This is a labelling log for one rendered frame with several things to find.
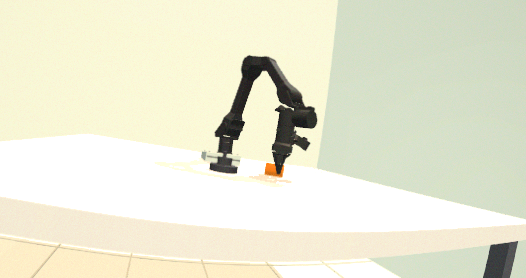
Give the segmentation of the orange knob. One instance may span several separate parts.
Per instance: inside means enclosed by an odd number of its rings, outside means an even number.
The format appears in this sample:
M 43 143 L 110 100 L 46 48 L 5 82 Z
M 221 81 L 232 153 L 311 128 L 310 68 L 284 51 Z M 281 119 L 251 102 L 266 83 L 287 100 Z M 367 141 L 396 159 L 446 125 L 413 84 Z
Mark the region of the orange knob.
M 282 168 L 281 174 L 280 174 L 280 175 L 277 175 L 277 173 L 276 173 L 276 168 L 275 168 L 275 164 L 272 164 L 272 163 L 266 163 L 266 166 L 265 166 L 265 173 L 264 173 L 264 175 L 283 178 L 284 167 L 285 167 L 285 166 L 283 166 L 283 168 Z

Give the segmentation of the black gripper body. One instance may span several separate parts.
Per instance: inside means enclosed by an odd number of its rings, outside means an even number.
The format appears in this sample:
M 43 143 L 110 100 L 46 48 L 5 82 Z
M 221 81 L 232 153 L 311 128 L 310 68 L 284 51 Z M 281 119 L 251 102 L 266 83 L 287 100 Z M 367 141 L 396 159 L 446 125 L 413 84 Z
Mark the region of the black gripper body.
M 277 125 L 275 142 L 272 144 L 272 151 L 284 154 L 292 154 L 293 147 L 290 139 L 295 128 L 284 125 Z

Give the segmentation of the grey stepped shaft on round pedestal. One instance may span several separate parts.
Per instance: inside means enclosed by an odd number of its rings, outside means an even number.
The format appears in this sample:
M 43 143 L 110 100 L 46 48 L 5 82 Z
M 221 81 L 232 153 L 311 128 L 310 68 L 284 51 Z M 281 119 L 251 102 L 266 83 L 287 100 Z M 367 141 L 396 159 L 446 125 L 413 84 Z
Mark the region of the grey stepped shaft on round pedestal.
M 228 158 L 228 157 L 226 157 L 226 155 L 227 155 L 227 152 L 223 151 L 222 157 L 217 156 L 218 157 L 218 162 L 217 163 L 210 163 L 209 169 L 213 170 L 213 171 L 217 171 L 217 172 L 231 173 L 231 174 L 236 175 L 238 167 L 231 165 L 232 164 L 232 158 Z

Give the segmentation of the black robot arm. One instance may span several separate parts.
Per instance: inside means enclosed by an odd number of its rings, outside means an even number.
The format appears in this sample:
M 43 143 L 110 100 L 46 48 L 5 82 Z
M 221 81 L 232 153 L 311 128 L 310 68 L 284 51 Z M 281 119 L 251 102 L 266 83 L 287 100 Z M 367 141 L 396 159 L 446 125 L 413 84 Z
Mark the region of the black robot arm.
M 280 69 L 277 61 L 270 57 L 246 56 L 241 64 L 241 81 L 239 83 L 235 98 L 233 100 L 230 112 L 228 112 L 222 119 L 221 124 L 214 132 L 214 137 L 219 137 L 218 150 L 216 153 L 226 151 L 227 154 L 232 154 L 233 140 L 238 140 L 245 121 L 242 119 L 242 114 L 250 94 L 254 80 L 260 77 L 263 71 L 267 71 L 271 80 L 273 80 L 277 88 L 277 96 L 279 102 L 285 104 L 287 108 L 280 105 L 275 109 L 279 112 L 278 125 L 309 128 L 313 129 L 317 124 L 317 115 L 315 107 L 305 105 L 302 93 L 292 86 L 284 73 Z M 292 109 L 294 108 L 294 110 Z M 301 147 L 307 151 L 311 142 L 308 138 L 296 134 L 292 134 L 290 144 Z M 225 135 L 225 136 L 223 136 Z M 230 137 L 227 137 L 230 136 Z

